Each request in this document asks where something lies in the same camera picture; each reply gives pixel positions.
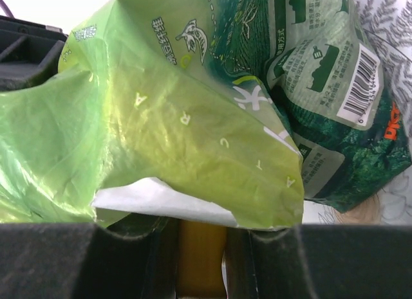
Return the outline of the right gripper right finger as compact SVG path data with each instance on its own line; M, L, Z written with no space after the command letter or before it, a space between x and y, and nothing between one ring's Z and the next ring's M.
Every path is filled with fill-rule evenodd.
M411 228L302 224L231 229L230 298L410 298Z

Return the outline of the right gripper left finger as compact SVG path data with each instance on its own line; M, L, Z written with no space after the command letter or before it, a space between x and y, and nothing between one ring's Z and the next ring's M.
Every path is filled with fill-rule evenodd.
M2 298L174 298L178 221L1 225Z

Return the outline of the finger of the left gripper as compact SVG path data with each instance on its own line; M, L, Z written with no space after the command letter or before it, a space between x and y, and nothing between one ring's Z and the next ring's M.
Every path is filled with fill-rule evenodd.
M60 28L1 16L1 91L39 86L54 76L66 39Z

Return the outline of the yellow plastic scoop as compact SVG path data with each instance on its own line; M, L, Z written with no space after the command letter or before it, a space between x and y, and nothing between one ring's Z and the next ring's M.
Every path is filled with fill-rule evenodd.
M178 298L226 298L221 265L227 240L223 226L179 224L176 293Z

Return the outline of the green litter bag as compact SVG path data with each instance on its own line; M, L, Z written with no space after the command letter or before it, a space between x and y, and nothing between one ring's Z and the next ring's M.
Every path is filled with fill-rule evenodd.
M110 0L1 91L1 222L274 230L411 166L354 0Z

